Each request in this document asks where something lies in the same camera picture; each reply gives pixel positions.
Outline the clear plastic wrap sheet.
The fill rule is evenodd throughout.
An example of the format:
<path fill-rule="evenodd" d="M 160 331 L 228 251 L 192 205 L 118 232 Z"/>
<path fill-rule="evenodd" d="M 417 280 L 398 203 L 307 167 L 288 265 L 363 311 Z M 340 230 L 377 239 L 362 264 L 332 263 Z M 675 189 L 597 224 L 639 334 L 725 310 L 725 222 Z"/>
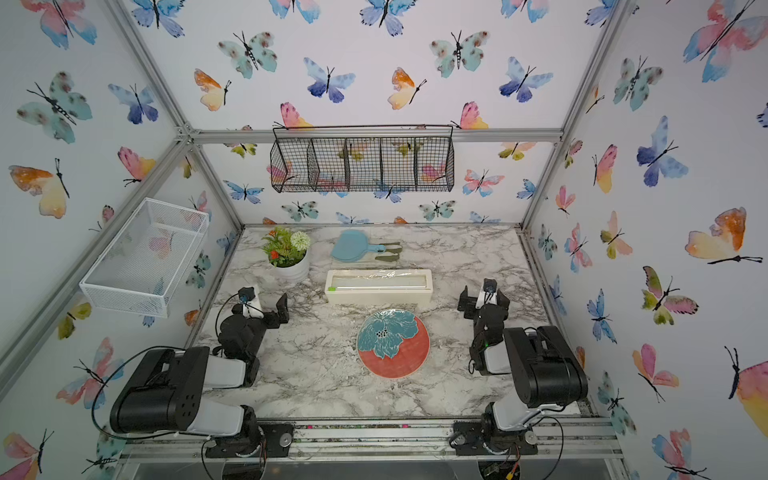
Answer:
<path fill-rule="evenodd" d="M 339 269 L 334 270 L 333 277 L 359 279 L 361 281 L 425 283 L 431 277 L 431 271 L 425 269 Z"/>

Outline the red plate with teal flower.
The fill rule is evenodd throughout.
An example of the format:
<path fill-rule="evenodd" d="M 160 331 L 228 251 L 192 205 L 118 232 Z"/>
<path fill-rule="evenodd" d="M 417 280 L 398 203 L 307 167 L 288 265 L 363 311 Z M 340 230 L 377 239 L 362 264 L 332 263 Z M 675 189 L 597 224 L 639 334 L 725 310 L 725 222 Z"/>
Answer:
<path fill-rule="evenodd" d="M 357 337 L 356 350 L 374 375 L 401 379 L 418 371 L 430 352 L 430 337 L 414 313 L 388 309 L 369 316 Z"/>

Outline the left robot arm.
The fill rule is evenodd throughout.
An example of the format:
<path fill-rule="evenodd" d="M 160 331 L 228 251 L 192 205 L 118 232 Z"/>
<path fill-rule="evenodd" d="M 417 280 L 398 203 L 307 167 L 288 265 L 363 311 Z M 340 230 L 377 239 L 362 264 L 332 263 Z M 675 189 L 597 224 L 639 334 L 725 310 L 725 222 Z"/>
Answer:
<path fill-rule="evenodd" d="M 231 314 L 217 326 L 217 346 L 162 346 L 139 354 L 138 366 L 110 411 L 113 433 L 130 440 L 163 434 L 204 436 L 211 441 L 203 449 L 207 458 L 287 457 L 292 424 L 264 423 L 251 407 L 204 396 L 207 391 L 253 386 L 266 332 L 290 319 L 287 295 L 279 297 L 272 311 L 259 307 L 252 287 L 236 296 Z"/>

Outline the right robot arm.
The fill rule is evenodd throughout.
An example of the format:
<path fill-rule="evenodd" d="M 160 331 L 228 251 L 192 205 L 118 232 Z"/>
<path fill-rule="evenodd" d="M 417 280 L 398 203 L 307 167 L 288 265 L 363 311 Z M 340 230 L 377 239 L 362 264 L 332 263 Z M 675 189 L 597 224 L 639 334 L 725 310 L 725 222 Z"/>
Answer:
<path fill-rule="evenodd" d="M 509 375 L 512 390 L 489 402 L 480 419 L 458 421 L 448 445 L 459 456 L 535 455 L 533 423 L 588 395 L 588 379 L 560 330 L 552 325 L 507 327 L 511 301 L 486 280 L 472 296 L 464 289 L 457 310 L 472 321 L 468 370 Z"/>

